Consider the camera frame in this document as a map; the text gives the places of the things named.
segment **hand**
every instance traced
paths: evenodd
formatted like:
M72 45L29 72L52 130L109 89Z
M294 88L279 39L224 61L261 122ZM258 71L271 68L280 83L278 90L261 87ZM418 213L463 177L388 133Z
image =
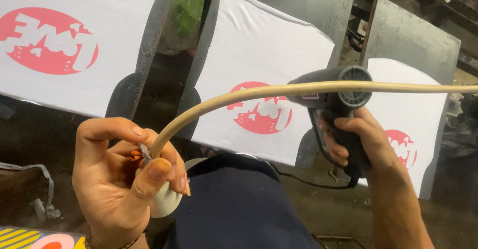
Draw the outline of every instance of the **hand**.
M341 130L355 132L360 136L363 149L370 160L372 169L369 174L383 174L387 170L393 168L400 172L406 169L397 160L397 155L390 145L385 130L380 126L378 121L372 116L366 107L354 110L355 118L337 118L334 124ZM329 130L329 125L323 118L319 118L319 127L326 132L324 141L333 161L338 165L347 166L347 158L349 152L347 149L339 145Z
M139 150L138 143L151 148L157 136L125 118L93 118L78 127L73 188L96 249L117 249L139 237L150 219L149 204L165 181L173 191L190 195L184 161L170 142L161 158L134 178L139 163L126 156ZM107 149L113 138L122 141Z

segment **left hand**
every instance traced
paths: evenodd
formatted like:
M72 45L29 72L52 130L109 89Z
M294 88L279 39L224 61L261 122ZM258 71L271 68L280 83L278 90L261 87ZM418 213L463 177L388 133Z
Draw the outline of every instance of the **left hand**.
M96 249L117 249L139 237L150 219L149 204L166 181L173 191L190 194L184 162L170 142L134 177L138 160L126 156L139 150L138 143L151 148L157 136L125 118L93 118L78 127L73 187ZM107 149L113 138L122 141Z

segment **beige cable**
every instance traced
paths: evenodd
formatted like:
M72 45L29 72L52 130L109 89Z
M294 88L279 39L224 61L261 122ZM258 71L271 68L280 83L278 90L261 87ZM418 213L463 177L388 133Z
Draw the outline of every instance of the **beige cable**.
M402 92L402 93L466 93L478 92L478 86L435 86L416 85L403 83L385 83L370 81L323 81L292 85L276 85L254 87L238 90L221 96L214 97L200 103L182 113L171 121L154 141L150 155L153 159L159 158L164 145L182 127L213 110L237 102L278 96L296 96L313 93L326 93L338 91L356 92Z

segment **right hand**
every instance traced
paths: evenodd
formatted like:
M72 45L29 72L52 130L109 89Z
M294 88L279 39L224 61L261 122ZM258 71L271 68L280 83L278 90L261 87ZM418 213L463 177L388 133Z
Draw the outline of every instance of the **right hand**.
M390 169L406 172L403 164L397 159L397 154L391 147L385 130L370 111L365 106L361 107L354 110L354 117L337 118L334 124L341 130L355 132L360 136L363 149L372 165L369 176L384 174ZM349 157L347 149L335 141L329 131L329 125L323 118L320 117L318 123L320 129L326 132L324 141L332 160L341 166L347 166Z

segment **yellow stripe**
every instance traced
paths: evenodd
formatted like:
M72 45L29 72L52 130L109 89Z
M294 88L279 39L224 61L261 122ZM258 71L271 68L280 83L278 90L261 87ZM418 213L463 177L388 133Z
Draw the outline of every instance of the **yellow stripe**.
M0 231L0 235L3 235L3 234L5 234L5 233L7 233L7 232L10 232L10 231L12 231L12 230L13 230L13 228L4 229L4 230Z
M16 244L14 244L14 245L12 245L12 246L9 246L9 247L7 247L7 248L5 248L5 249L17 249L17 248L19 248L19 247L24 246L25 244L29 244L29 243L31 243L31 242L37 240L40 236L41 236L41 234L38 234L38 235L33 236L33 237L29 238L29 239L26 239L26 240L24 240L24 241L21 241L21 242L19 242L19 243L16 243Z
M83 242L85 241L85 237L80 237L80 239L76 242L75 247L73 249L85 249L85 245Z
M17 241L19 241L19 240L23 240L23 239L25 239L25 238L27 238L27 237L30 237L30 236L33 235L33 234L37 234L38 232L39 232L39 231L30 231L30 232L27 232L27 233L22 234L22 235L20 235L20 236L17 236L17 237L15 237L15 238L13 238L13 239L6 240L6 241L0 243L0 248L2 248L3 246L7 246L7 245L9 245L9 244L15 243L15 242L17 242Z
M11 238L15 235L18 235L18 234L24 233L24 232L26 232L26 229L17 230L17 231L14 231L14 232L10 233L10 234L3 235L2 237L0 237L0 240L5 240L5 239Z

